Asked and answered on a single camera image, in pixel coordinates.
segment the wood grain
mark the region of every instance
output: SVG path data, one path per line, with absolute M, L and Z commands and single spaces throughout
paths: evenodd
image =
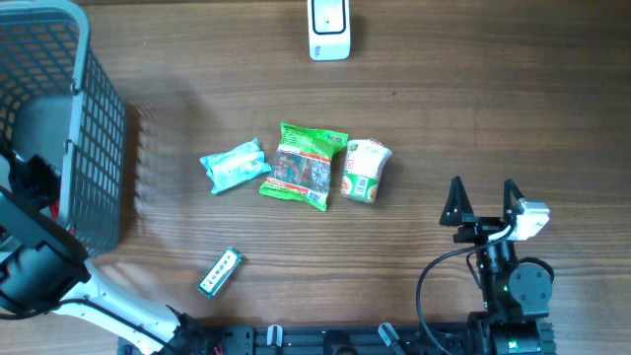
M 209 323 L 414 324 L 418 275 L 456 248 L 438 225 L 451 178 L 486 215 L 500 214 L 513 178 L 552 210 L 518 253 L 557 272 L 559 354 L 628 352 L 631 23 L 621 2 L 356 1 L 352 55 L 332 63 L 309 58 L 303 1 L 86 9 L 129 113 L 121 242 L 95 260 L 116 282 Z M 259 195 L 263 177 L 210 194 L 199 157 L 257 137 L 269 158 L 281 121 L 386 144 L 377 203 L 340 195 L 341 157 L 325 213 Z M 246 262 L 208 300 L 195 285 L 229 246 Z M 429 320 L 482 308 L 463 258 L 426 282 Z M 58 316 L 0 328 L 3 354 L 111 354 L 116 342 Z

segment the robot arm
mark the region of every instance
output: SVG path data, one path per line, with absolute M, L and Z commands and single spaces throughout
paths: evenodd
M 278 325 L 204 328 L 167 305 L 127 292 L 100 274 L 70 233 L 0 186 L 0 226 L 20 242 L 0 257 L 0 308 L 12 313 L 0 314 L 0 320 L 48 312 L 73 316 L 118 334 L 144 354 L 221 355 L 226 349 L 230 354 L 281 355 L 291 347 L 292 354 L 323 349 L 324 355 L 411 355 L 438 354 L 437 346 L 453 355 L 554 354 L 551 325 L 540 322 L 548 315 L 552 268 L 536 258 L 517 259 L 514 249 L 515 241 L 543 227 L 549 210 L 525 200 L 510 180 L 505 187 L 504 216 L 476 217 L 455 177 L 441 218 L 441 225 L 459 227 L 456 243 L 474 247 L 437 260 L 476 252 L 486 312 L 471 313 L 462 323 L 426 323 L 419 309 L 421 327 L 383 324 L 379 332 L 373 327 L 290 328 L 283 335 Z M 417 295 L 423 275 L 438 261 L 423 272 Z

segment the chip bag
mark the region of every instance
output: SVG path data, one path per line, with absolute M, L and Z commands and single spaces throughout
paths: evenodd
M 346 146 L 348 134 L 281 123 L 282 138 L 269 177 L 260 187 L 266 196 L 309 202 L 326 210 L 331 159 Z

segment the black cable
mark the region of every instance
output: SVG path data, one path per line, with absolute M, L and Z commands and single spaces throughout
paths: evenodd
M 554 282 L 554 269 L 552 269 L 552 266 L 550 266 L 547 262 L 541 260 L 540 258 L 532 257 L 532 256 L 527 256 L 525 258 L 520 259 L 520 264 L 523 264 L 525 262 L 533 263 L 533 264 L 543 267 L 545 272 L 547 272 L 550 275 L 550 282 Z
M 425 276 L 427 276 L 428 272 L 430 272 L 430 270 L 434 266 L 436 266 L 439 262 L 441 262 L 441 261 L 443 261 L 443 260 L 445 260 L 447 258 L 450 258 L 452 256 L 460 255 L 462 253 L 476 252 L 476 251 L 479 251 L 479 250 L 483 250 L 483 249 L 487 249 L 487 248 L 496 246 L 499 243 L 505 241 L 508 237 L 510 237 L 514 230 L 515 230 L 515 224 L 512 224 L 511 227 L 509 228 L 509 231 L 504 236 L 502 236 L 502 238 L 500 238 L 500 239 L 498 239 L 496 241 L 493 241 L 491 243 L 487 243 L 485 245 L 480 245 L 480 246 L 475 246 L 475 247 L 470 247 L 470 248 L 462 248 L 462 249 L 454 250 L 454 251 L 446 253 L 445 255 L 439 256 L 436 259 L 434 259 L 434 261 L 430 262 L 430 264 L 427 265 L 425 267 L 425 269 L 423 270 L 423 272 L 421 273 L 421 276 L 418 279 L 418 284 L 416 285 L 416 312 L 418 313 L 418 318 L 421 321 L 421 325 L 423 325 L 423 328 L 425 329 L 425 332 L 427 333 L 427 336 L 439 348 L 439 350 L 441 350 L 445 354 L 453 355 L 451 352 L 447 351 L 447 349 L 445 349 L 443 347 L 443 345 L 441 345 L 438 342 L 438 340 L 436 340 L 436 337 L 434 337 L 434 334 L 432 334 L 432 331 L 430 330 L 430 327 L 427 325 L 427 322 L 425 321 L 425 317 L 423 317 L 423 309 L 421 307 L 421 287 L 423 286 L 423 280 L 425 279 Z
M 471 272 L 471 275 L 473 276 L 473 279 L 475 280 L 475 283 L 477 284 L 477 288 L 481 290 L 482 283 L 480 282 L 480 279 L 477 277 L 477 273 L 475 272 L 475 270 L 473 270 L 473 265 L 471 265 L 471 261 L 469 261 L 469 258 L 474 254 L 475 254 L 475 251 L 472 251 L 466 256 L 466 266 L 469 268 L 469 271 Z
M 69 304 L 80 304 L 80 305 L 84 305 L 84 306 L 88 306 L 94 310 L 97 310 L 101 313 L 103 313 L 104 315 L 112 318 L 113 320 L 119 321 L 124 325 L 129 326 L 130 328 L 134 329 L 137 332 L 140 332 L 144 335 L 146 335 L 147 337 L 151 338 L 152 340 L 156 341 L 157 343 L 161 344 L 162 346 L 164 346 L 166 349 L 169 349 L 170 351 L 172 351 L 174 354 L 177 354 L 179 351 L 175 348 L 173 348 L 172 346 L 170 346 L 165 340 L 161 339 L 160 337 L 158 337 L 157 335 L 151 333 L 149 330 L 145 329 L 144 327 L 140 326 L 140 325 L 136 325 L 133 322 L 124 319 L 123 317 L 115 314 L 114 312 L 97 305 L 94 302 L 91 302 L 89 300 L 86 299 L 69 299 L 69 300 L 64 300 L 61 301 L 59 303 L 57 303 L 55 306 L 51 307 L 48 310 L 44 310 L 44 311 L 36 311 L 36 312 L 30 312 L 24 315 L 0 315 L 0 320 L 27 320 L 33 317 L 37 317 L 40 316 L 42 314 L 46 314 L 49 312 L 52 312 L 56 309 L 58 309 L 61 306 L 64 305 L 69 305 Z
M 13 147 L 11 147 L 11 142 L 4 135 L 0 135 L 0 156 L 4 157 L 7 163 L 13 167 L 15 153 L 13 152 Z

